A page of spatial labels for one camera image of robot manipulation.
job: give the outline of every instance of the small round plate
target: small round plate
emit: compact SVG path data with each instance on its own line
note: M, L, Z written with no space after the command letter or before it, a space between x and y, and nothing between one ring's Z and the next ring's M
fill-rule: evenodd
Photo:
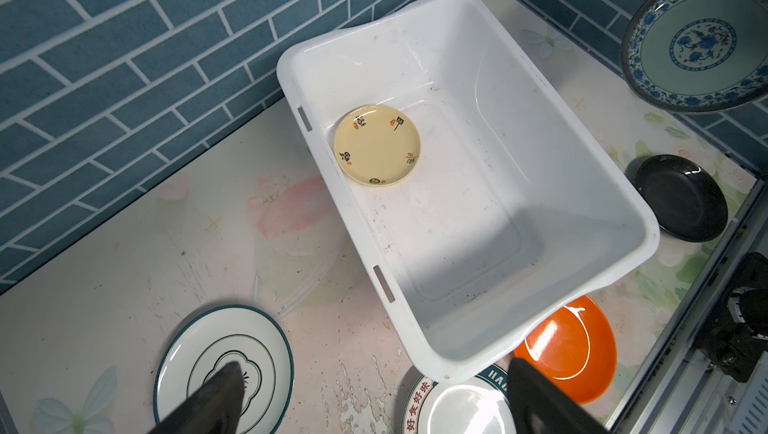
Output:
M395 108L364 105L339 123L333 149L341 169L369 186L389 186L411 173L422 150L414 123Z
M768 94L768 0L647 0L621 45L643 99L673 112L716 112Z
M422 376L402 417L404 434L514 434L507 373L495 364L461 384Z
M669 154L648 158L634 186L659 226L678 239L707 242L728 224L728 205L715 179L695 163Z
M293 356L282 329L250 306L217 307L176 336L158 369L154 420L160 422L221 367L240 364L245 383L237 434L271 434L293 390Z
M514 355L530 362L574 402L603 395L614 380L618 353L608 319L582 296L539 324Z

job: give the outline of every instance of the plate with chinese characters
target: plate with chinese characters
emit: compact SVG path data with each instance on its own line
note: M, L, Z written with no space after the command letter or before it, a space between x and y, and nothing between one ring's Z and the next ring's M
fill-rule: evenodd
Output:
M422 376L408 396L404 434L514 434L507 373L492 364L461 384Z
M621 45L643 99L673 112L716 112L768 94L768 0L647 0Z
M155 381L155 421L168 416L232 361L240 364L245 385L236 433L272 434L293 390L293 356L277 323L242 305L200 314L170 343Z
M341 169L368 186L389 186L405 179L422 150L418 130L408 116L385 105L364 105L339 122L333 150Z

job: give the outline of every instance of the white plate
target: white plate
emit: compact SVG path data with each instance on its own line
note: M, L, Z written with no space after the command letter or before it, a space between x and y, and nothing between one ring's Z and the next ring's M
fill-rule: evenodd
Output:
M514 434L507 373L495 364L461 384L418 380L402 417L408 434Z
M245 381L237 434L271 434L280 425L293 389L288 339L272 318L249 306L217 307L201 314L166 351L154 387L160 422L231 361Z

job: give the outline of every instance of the blue flower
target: blue flower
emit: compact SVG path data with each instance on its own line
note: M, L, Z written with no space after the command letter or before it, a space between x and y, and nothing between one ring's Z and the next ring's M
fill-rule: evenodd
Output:
M712 49L712 47L717 44L717 38L712 35L707 35L699 39L699 46L701 46L702 49Z

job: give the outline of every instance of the blue floral pattern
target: blue floral pattern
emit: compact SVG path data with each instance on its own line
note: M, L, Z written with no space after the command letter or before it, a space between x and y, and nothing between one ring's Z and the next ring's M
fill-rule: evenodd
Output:
M670 58L686 71L705 71L723 64L736 48L736 31L714 18L699 19L672 38Z
M733 102L753 94L759 88L764 88L768 84L768 57L763 59L763 62L742 81L707 94L684 95L669 92L648 79L640 60L644 36L659 16L682 1L685 0L657 0L646 9L646 13L634 26L627 46L627 72L631 75L634 84L659 103L679 107L683 110ZM754 1L768 8L768 0ZM730 38L728 38L728 45L726 45L724 41L728 35ZM688 71L713 68L724 62L733 52L736 46L735 37L733 28L721 20L701 19L685 26L677 33L670 44L670 56L676 65Z

